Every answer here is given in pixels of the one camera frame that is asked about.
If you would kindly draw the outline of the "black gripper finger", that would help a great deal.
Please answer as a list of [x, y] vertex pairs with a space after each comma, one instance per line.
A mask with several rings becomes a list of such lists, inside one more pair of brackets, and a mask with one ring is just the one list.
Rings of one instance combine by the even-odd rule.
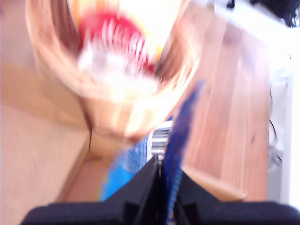
[[104, 225], [156, 225], [159, 221], [159, 160], [152, 159], [104, 201]]
[[217, 198], [183, 173], [175, 203], [175, 222], [178, 225], [218, 225], [216, 207], [219, 204]]

